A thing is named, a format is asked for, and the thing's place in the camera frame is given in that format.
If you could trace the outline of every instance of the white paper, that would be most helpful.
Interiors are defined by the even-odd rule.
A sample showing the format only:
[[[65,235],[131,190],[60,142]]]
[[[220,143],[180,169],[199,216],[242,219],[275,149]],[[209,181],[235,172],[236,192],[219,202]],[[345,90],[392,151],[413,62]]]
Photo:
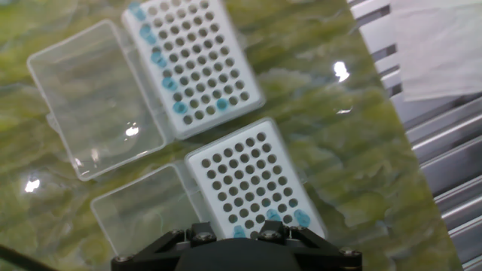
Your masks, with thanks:
[[[482,0],[392,0],[406,100],[482,91]]]

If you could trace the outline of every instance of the marble countertop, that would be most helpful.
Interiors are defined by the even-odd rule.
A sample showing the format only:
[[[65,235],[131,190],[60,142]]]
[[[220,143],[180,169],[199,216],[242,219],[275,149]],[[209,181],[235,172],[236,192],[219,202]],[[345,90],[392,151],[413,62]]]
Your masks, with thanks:
[[[305,188],[330,242],[362,251],[366,270],[461,269],[347,3],[224,2],[267,104],[86,182],[77,179],[45,119],[49,112],[26,59],[101,19],[119,23],[129,3],[0,5],[0,243],[61,270],[108,269],[114,254],[90,210],[92,199],[272,117],[308,180]],[[334,70],[337,63],[347,76]],[[179,197],[181,190],[173,195]],[[169,230],[158,216],[140,221],[137,230]],[[0,262],[0,269],[14,267]]]

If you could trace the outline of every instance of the black cable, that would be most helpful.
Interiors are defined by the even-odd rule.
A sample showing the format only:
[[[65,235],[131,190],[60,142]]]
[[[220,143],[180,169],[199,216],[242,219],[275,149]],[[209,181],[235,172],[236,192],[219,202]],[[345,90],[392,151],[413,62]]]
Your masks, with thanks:
[[[18,253],[13,249],[6,248],[3,245],[0,245],[0,259],[12,263],[26,271],[58,271],[34,260],[33,258]]]

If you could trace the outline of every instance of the open plastic box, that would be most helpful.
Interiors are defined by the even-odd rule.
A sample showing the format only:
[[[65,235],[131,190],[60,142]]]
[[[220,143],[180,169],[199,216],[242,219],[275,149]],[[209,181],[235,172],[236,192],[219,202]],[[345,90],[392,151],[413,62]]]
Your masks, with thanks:
[[[265,103],[221,1],[174,2],[134,5],[143,20],[131,5],[122,16],[129,35],[104,20],[29,57],[82,181]]]
[[[94,199],[91,209],[117,254],[197,221],[210,221],[219,238],[256,238],[266,220],[324,237],[298,176],[276,124],[263,119]]]
[[[139,54],[111,21],[31,55],[27,65],[82,181],[173,141]]]

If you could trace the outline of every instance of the screw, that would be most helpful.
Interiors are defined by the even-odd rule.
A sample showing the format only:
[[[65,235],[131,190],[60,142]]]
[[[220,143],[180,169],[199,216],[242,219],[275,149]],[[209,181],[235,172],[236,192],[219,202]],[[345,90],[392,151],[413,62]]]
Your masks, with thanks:
[[[306,230],[307,228],[306,227],[302,227],[302,226],[293,226],[291,227],[291,230]]]
[[[181,233],[184,233],[184,231],[180,229],[171,230],[171,234],[174,234],[174,235],[181,234]]]
[[[128,260],[132,259],[134,256],[133,255],[129,255],[129,256],[117,256],[115,258],[115,261],[119,262],[119,263],[123,263],[123,262],[127,262]]]
[[[281,235],[277,233],[274,230],[265,230],[260,234],[261,237],[263,237],[266,240],[273,240],[273,239],[278,239],[281,238]]]
[[[211,233],[198,233],[194,239],[197,241],[209,241],[213,240],[214,236]]]
[[[351,248],[341,248],[340,253],[344,256],[358,256],[361,254],[359,251],[353,250]]]

